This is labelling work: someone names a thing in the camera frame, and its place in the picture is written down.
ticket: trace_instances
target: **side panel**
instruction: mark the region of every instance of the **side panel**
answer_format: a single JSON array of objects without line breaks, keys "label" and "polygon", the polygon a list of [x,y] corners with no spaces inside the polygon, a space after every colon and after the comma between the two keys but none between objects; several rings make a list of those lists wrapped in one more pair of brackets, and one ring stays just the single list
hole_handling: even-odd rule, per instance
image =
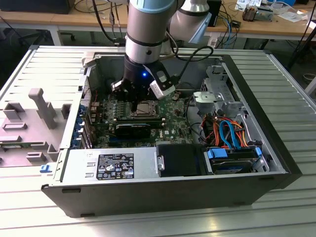
[{"label": "side panel", "polygon": [[116,185],[48,187],[42,191],[70,217],[251,205],[286,175]]}]

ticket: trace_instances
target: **workbench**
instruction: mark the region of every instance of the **workbench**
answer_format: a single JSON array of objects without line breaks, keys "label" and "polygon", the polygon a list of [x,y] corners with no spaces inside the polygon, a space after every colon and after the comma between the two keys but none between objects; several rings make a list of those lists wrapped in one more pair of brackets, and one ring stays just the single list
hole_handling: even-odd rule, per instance
[{"label": "workbench", "polygon": [[[0,109],[17,97],[26,98],[19,101],[24,109],[35,108],[27,99],[33,85],[48,91],[44,98],[54,108],[71,104],[83,76],[84,53],[124,50],[33,46],[0,91]],[[315,236],[316,105],[273,55],[259,50],[214,53],[232,57],[303,177],[251,206],[73,219],[40,190],[52,174],[41,176],[39,166],[0,168],[0,236]]]},{"label": "workbench", "polygon": [[[236,0],[225,0],[223,3],[227,9],[228,14],[232,16],[232,19],[241,22],[238,38],[300,40],[306,28],[306,21],[292,23],[278,16],[274,16],[272,22],[246,22],[242,20],[242,12],[234,10],[235,5],[233,3],[236,3]],[[310,1],[307,5],[296,4],[294,7],[299,9],[304,8],[308,11],[311,11],[313,6],[314,2]],[[82,6],[78,5],[78,8],[82,9],[83,11],[87,11],[85,2],[82,3]],[[122,31],[126,32],[126,6],[119,6],[118,13]],[[54,45],[62,45],[59,31],[101,31],[95,14],[82,13],[75,9],[72,9],[68,15],[0,11],[0,16],[10,23],[14,28],[49,30],[52,35]],[[109,10],[104,11],[104,14],[100,14],[105,30],[107,32],[111,32],[112,29],[108,16]],[[1,20],[0,28],[7,28],[7,25]],[[218,19],[216,27],[208,27],[207,31],[205,32],[205,36],[210,37],[209,45],[212,45],[212,43],[214,43],[218,37],[223,36],[226,30],[227,27],[221,19]],[[115,25],[114,31],[119,32],[118,25]],[[308,36],[310,32],[311,29],[308,29],[306,36]]]}]

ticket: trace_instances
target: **black box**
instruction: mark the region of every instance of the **black box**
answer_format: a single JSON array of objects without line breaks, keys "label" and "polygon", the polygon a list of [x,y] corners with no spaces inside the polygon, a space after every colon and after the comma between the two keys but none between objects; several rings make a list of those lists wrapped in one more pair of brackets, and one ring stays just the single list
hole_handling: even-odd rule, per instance
[{"label": "black box", "polygon": [[76,0],[0,0],[1,11],[68,14]]},{"label": "black box", "polygon": [[209,27],[214,27],[217,22],[219,9],[221,8],[222,0],[208,0],[209,12],[212,14],[211,20],[208,23]]}]

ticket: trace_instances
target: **paper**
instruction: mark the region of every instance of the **paper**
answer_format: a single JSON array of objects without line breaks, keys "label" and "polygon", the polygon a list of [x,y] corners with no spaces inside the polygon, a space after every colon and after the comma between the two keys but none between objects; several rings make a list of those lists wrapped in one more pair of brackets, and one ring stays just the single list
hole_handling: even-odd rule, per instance
[{"label": "paper", "polygon": [[282,13],[278,16],[285,19],[285,20],[291,21],[291,22],[298,22],[298,21],[302,20],[302,17],[300,15],[298,15],[294,12],[290,12],[290,11]]},{"label": "paper", "polygon": [[235,6],[235,10],[245,11],[247,4],[249,6],[260,7],[261,0],[238,0]]}]

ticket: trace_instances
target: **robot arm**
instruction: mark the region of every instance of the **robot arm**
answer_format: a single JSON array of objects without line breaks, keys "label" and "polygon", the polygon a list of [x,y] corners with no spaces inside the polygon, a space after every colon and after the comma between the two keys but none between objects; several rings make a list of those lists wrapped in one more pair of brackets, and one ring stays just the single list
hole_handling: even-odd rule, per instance
[{"label": "robot arm", "polygon": [[171,35],[198,42],[211,17],[206,0],[130,0],[123,79],[112,84],[119,100],[132,103],[132,110],[146,99],[162,99],[175,90],[159,61],[167,27]]}]

